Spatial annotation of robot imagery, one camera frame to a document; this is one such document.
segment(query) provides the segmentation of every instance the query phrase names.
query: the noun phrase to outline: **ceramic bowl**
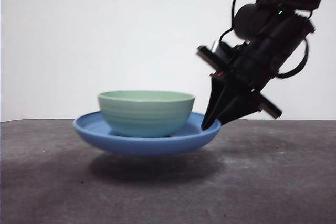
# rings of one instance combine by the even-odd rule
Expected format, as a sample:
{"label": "ceramic bowl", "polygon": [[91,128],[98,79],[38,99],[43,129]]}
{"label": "ceramic bowl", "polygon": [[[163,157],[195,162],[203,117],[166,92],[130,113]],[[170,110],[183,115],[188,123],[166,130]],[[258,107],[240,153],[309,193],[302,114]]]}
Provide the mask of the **ceramic bowl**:
{"label": "ceramic bowl", "polygon": [[105,121],[124,136],[166,137],[183,127],[195,97],[172,91],[111,91],[98,95]]}

